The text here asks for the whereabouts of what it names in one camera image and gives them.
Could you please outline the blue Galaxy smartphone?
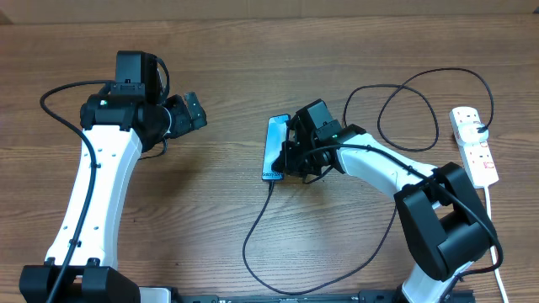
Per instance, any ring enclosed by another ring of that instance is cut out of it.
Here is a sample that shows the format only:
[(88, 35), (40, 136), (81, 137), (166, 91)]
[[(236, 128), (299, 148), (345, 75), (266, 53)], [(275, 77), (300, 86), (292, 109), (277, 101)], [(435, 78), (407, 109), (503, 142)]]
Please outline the blue Galaxy smartphone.
[(280, 181), (284, 179), (282, 168), (273, 168), (280, 157), (282, 144), (288, 139), (287, 122), (291, 119), (289, 114), (281, 114), (269, 118), (264, 147), (264, 160), (262, 167), (263, 181)]

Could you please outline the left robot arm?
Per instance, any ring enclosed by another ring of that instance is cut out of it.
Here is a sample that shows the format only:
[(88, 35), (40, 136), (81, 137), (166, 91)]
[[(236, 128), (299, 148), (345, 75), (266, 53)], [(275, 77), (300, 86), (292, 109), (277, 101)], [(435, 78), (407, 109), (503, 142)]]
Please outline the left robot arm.
[(41, 265), (24, 266), (19, 290), (28, 302), (179, 302), (174, 287), (140, 286), (118, 270), (118, 235), (135, 165), (157, 144), (166, 145), (207, 124), (196, 94), (171, 95), (164, 61), (136, 50), (116, 55), (115, 79), (80, 109), (75, 126), (53, 119), (82, 140), (67, 212)]

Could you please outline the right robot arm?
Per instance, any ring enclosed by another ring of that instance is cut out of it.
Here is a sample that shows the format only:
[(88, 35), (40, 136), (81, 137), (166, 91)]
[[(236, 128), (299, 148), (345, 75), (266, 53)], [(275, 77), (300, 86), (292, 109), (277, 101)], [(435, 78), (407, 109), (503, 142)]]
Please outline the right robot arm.
[(494, 224), (465, 169), (416, 162), (380, 144), (358, 125), (341, 125), (318, 99), (294, 115), (269, 118), (262, 178), (323, 176), (330, 167), (394, 199), (415, 266), (393, 296), (444, 302), (472, 264), (499, 249)]

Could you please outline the white charger plug adapter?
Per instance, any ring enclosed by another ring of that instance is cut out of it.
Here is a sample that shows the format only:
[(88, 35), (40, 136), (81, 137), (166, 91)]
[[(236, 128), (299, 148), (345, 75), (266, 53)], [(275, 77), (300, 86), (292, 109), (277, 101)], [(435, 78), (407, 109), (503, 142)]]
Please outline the white charger plug adapter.
[(456, 141), (459, 146), (471, 146), (486, 141), (488, 137), (488, 128), (481, 123), (467, 122), (456, 128)]

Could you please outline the white power strip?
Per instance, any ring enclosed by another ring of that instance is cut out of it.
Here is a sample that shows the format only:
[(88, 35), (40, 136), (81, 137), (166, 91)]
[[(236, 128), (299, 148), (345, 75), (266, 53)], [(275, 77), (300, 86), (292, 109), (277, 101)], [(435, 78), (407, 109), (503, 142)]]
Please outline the white power strip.
[[(483, 124), (478, 111), (472, 107), (456, 107), (449, 113), (449, 117), (455, 139), (458, 125), (467, 122)], [(459, 146), (458, 144), (457, 146), (465, 171), (476, 189), (486, 188), (499, 181), (494, 159), (487, 141), (482, 141), (471, 146)]]

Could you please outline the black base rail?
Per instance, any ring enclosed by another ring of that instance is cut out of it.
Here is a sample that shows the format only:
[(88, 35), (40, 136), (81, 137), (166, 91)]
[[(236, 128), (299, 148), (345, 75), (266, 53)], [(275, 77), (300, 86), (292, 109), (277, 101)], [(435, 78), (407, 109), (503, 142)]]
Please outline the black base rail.
[(181, 295), (171, 287), (141, 287), (141, 303), (396, 303), (406, 302), (396, 290), (362, 290), (357, 294), (327, 295)]

